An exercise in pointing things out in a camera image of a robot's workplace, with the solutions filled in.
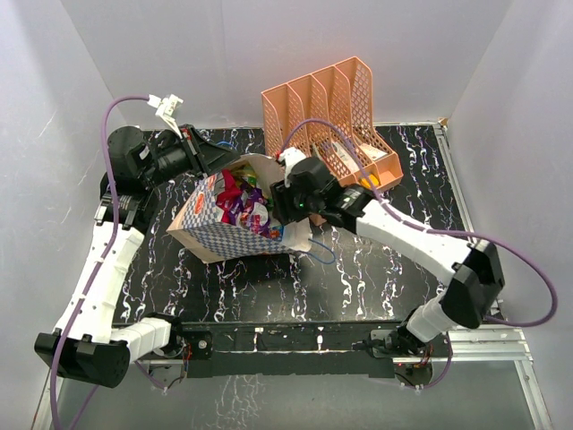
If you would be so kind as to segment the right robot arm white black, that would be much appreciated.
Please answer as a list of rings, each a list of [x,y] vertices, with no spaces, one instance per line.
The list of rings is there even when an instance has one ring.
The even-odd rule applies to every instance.
[[[445,289],[418,306],[369,348],[420,355],[438,335],[457,326],[478,328],[504,286],[494,244],[435,235],[424,224],[378,201],[362,185],[342,185],[316,157],[295,148],[278,156],[285,176],[270,187],[274,215],[284,225],[319,215],[330,225],[386,245],[423,266]]]

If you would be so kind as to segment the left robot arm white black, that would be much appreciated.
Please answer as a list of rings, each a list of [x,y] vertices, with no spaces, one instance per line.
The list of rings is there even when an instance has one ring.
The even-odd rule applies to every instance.
[[[155,350],[176,357],[184,349],[182,326],[173,316],[153,313],[126,328],[112,327],[124,279],[155,219],[158,187],[184,173],[206,178],[240,155],[207,142],[191,125],[156,134],[123,126],[109,135],[107,150],[118,199],[103,178],[81,277],[54,329],[38,334],[34,350],[60,377],[115,388],[137,359]]]

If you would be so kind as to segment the blue checkered paper bag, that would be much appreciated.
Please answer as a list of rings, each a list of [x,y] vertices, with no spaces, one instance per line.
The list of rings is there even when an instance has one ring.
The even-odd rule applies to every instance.
[[[284,178],[272,158],[245,154],[221,172],[199,180],[167,232],[202,262],[263,254],[311,255],[308,219],[288,225],[272,211],[270,186]]]

